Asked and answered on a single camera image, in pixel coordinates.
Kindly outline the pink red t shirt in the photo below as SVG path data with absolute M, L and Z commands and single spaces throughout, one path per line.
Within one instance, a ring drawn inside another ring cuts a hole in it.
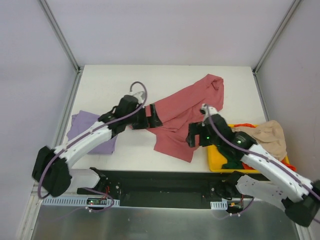
M 186 142 L 189 124 L 203 120 L 200 113 L 203 104 L 217 111 L 223 109 L 223 78 L 207 74 L 194 84 L 156 101 L 154 107 L 162 126 L 148 129 L 156 136 L 154 150 L 190 163 L 199 147 L 199 138 L 195 138 L 195 147 L 189 147 Z

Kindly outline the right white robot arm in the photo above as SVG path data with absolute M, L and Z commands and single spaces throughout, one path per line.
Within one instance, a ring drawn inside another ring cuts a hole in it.
M 189 124 L 186 142 L 190 147 L 208 148 L 208 159 L 224 157 L 228 163 L 247 165 L 266 177 L 258 181 L 236 169 L 222 184 L 227 198 L 239 194 L 263 200 L 294 223 L 309 227 L 320 210 L 320 182 L 311 181 L 288 168 L 243 131 L 233 132 L 218 111 L 202 104 L 203 120 Z

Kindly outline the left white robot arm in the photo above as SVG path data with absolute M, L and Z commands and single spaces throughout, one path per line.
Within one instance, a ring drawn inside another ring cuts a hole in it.
M 73 165 L 91 150 L 125 131 L 157 128 L 162 122 L 155 104 L 145 107 L 145 98 L 139 93 L 123 96 L 119 104 L 102 114 L 84 132 L 67 143 L 42 147 L 37 154 L 32 177 L 38 182 L 38 191 L 59 197 L 68 190 L 84 190 L 96 195 L 107 193 L 107 178 L 95 167 L 74 169 Z

